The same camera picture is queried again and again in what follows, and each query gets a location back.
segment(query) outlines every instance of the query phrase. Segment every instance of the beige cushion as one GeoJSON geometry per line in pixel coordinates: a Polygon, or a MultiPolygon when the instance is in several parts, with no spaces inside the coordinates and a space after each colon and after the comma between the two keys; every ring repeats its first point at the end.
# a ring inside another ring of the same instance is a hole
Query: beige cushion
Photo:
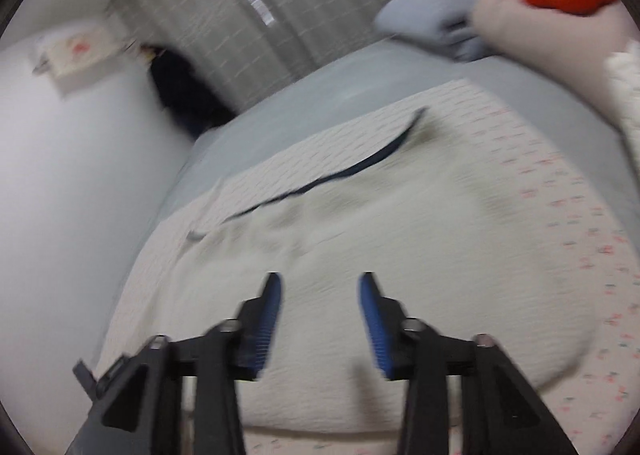
{"type": "Polygon", "coordinates": [[[478,0],[472,13],[478,34],[498,51],[572,89],[619,126],[604,61],[623,51],[639,31],[616,2],[592,16],[540,9],[523,0],[478,0]]]}

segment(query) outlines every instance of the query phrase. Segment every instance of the light blue bed sheet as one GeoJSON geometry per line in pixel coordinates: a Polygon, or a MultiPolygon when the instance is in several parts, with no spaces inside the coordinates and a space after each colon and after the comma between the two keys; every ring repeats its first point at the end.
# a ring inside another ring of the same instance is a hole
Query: light blue bed sheet
{"type": "Polygon", "coordinates": [[[159,221],[219,180],[304,138],[432,86],[467,78],[502,98],[587,176],[640,245],[638,185],[620,134],[562,86],[493,56],[456,63],[383,41],[350,54],[264,100],[197,141],[159,221]]]}

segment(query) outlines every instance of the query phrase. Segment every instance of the white fabric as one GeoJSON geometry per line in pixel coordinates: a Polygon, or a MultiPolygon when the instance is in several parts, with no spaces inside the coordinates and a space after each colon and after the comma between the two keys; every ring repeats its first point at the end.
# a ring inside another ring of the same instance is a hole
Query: white fabric
{"type": "Polygon", "coordinates": [[[620,128],[640,178],[640,43],[631,40],[626,52],[613,53],[606,69],[620,128]]]}
{"type": "Polygon", "coordinates": [[[403,384],[374,368],[356,299],[370,270],[441,332],[500,338],[540,385],[577,361],[595,320],[515,192],[497,165],[428,118],[382,163],[217,226],[178,260],[139,332],[199,335],[279,271],[284,306],[261,384],[241,387],[244,421],[395,429],[403,384]]]}

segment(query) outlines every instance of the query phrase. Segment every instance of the gray plaid curtain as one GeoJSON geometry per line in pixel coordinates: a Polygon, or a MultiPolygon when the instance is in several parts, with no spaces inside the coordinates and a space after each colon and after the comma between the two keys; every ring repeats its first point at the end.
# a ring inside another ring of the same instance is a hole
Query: gray plaid curtain
{"type": "Polygon", "coordinates": [[[178,47],[236,109],[247,110],[374,42],[389,0],[112,0],[140,41],[178,47]]]}

